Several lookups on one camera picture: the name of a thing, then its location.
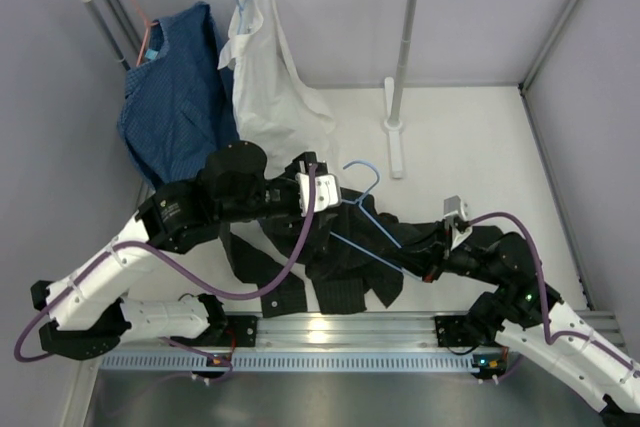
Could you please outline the black pinstriped shirt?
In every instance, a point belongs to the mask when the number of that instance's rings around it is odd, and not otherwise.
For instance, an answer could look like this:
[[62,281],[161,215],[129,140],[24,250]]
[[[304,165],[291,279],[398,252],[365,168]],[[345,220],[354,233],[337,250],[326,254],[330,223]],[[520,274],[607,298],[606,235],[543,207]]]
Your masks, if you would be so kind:
[[373,293],[391,306],[408,280],[423,280],[426,262],[444,248],[442,222],[405,223],[380,212],[372,195],[355,205],[359,192],[346,189],[336,215],[313,227],[298,257],[303,276],[288,274],[260,299],[262,315],[273,318],[308,309],[307,283],[313,287],[323,314],[365,311],[365,296]]

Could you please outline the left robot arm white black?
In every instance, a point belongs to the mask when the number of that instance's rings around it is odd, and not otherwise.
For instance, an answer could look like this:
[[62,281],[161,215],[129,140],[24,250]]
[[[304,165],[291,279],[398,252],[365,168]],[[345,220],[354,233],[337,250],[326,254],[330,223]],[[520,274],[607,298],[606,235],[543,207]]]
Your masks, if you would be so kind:
[[[267,155],[239,141],[210,154],[193,178],[167,183],[147,198],[123,229],[84,265],[61,280],[31,287],[37,311],[20,334],[14,356],[32,330],[38,332],[41,359],[84,361],[122,343],[161,338],[195,340],[213,346],[223,340],[228,321],[221,302],[263,297],[286,279],[321,214],[342,202],[338,180],[315,153],[304,152],[284,172],[265,176]],[[176,261],[194,247],[217,239],[231,223],[284,218],[302,223],[286,264],[254,292],[216,288]],[[165,264],[202,289],[180,301],[142,302],[126,298],[129,288]]]

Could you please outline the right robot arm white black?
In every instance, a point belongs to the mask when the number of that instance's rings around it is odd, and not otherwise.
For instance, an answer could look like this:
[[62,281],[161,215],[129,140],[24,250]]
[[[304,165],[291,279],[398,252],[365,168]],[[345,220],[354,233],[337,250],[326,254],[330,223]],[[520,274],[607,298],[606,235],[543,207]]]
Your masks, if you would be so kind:
[[453,247],[438,229],[418,262],[431,283],[455,274],[495,286],[461,316],[436,320],[438,343],[462,348],[500,346],[563,382],[607,426],[639,423],[639,364],[600,334],[540,276],[541,263],[521,235],[483,229],[475,241]]

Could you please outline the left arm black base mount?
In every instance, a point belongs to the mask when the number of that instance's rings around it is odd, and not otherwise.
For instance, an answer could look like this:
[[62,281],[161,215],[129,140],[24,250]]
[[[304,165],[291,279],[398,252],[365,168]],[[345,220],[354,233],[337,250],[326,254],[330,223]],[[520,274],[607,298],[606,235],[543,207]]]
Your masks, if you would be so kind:
[[203,347],[253,348],[256,345],[259,318],[254,315],[230,315],[208,327],[196,344]]

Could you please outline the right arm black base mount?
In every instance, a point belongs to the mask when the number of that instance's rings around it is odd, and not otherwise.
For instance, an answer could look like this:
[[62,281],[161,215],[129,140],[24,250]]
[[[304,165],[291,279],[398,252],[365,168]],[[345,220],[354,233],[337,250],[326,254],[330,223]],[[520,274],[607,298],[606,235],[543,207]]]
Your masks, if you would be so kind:
[[486,338],[466,315],[440,315],[434,317],[439,347],[470,349],[483,346]]

